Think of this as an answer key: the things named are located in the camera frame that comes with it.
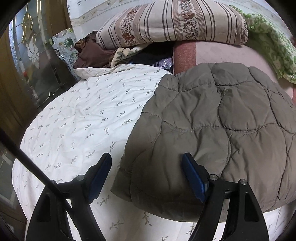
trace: brown cloth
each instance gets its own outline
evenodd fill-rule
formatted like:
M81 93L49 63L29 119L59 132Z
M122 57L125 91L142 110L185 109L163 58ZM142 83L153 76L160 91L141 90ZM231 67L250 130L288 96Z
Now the brown cloth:
M74 48L78 51L78 59L74 64L74 68L102 68L108 64L109 58L113 54L113 50L104 50L96 43L96 33L92 31L85 38L75 43Z

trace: white bed sheet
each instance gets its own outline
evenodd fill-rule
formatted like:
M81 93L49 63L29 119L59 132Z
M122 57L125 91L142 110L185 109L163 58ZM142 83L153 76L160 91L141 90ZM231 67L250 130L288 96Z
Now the white bed sheet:
M83 79L52 101L31 123L21 149L57 183L71 181L97 163L104 152L112 168L91 209L107 241L185 241L196 223L166 220L146 213L110 192L127 138L165 70L145 65L78 69ZM44 185L18 160L12 181L30 220ZM291 203L264 214L270 240L283 231L295 211ZM220 240L220 223L214 240ZM75 240L78 231L70 221Z

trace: mattress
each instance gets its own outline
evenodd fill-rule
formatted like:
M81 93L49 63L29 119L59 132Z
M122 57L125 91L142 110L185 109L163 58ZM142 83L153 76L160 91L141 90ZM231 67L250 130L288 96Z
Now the mattress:
M110 191L127 138L160 79L169 72L139 64L114 68L78 69L83 79L53 100L31 123L21 149L52 180L71 181L97 163L104 152L112 168L91 209L108 241L184 241L196 223L176 222L151 215ZM18 160L12 181L21 207L30 220L44 185ZM264 213L270 240L287 225L296 203ZM219 240L225 223L218 225ZM75 240L81 240L70 220Z

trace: green blanket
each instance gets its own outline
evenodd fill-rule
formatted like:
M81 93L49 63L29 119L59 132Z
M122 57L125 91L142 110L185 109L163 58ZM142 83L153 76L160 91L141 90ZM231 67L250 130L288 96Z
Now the green blanket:
M249 31L246 45L264 55L278 78L284 77L296 84L296 49L291 41L261 14L245 14L235 6L231 7L246 20Z

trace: striped pillow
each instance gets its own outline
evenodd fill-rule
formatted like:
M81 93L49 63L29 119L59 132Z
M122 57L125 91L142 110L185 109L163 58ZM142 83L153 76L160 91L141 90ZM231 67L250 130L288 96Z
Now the striped pillow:
M212 0L164 0L129 8L108 20L96 35L104 49L148 42L206 40L241 45L248 39L243 17Z

